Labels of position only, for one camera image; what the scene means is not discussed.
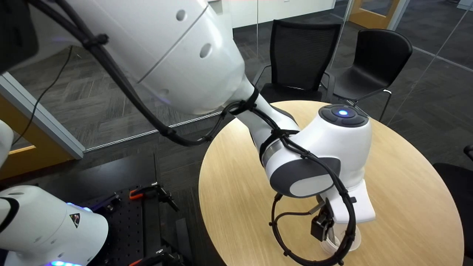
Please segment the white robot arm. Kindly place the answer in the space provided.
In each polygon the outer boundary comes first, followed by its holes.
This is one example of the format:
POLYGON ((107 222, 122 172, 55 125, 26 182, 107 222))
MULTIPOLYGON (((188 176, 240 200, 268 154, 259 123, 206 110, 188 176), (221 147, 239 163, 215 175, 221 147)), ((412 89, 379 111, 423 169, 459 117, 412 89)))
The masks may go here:
POLYGON ((307 129, 271 107, 245 74, 245 63, 206 0, 2 0, 2 68, 41 52, 39 9, 75 36, 144 116, 138 89, 194 114, 239 117, 261 150, 279 197, 320 196, 332 219, 347 225, 335 255, 314 266, 341 264, 357 240, 355 225, 375 210, 366 190, 372 129, 349 105, 326 105, 307 129))

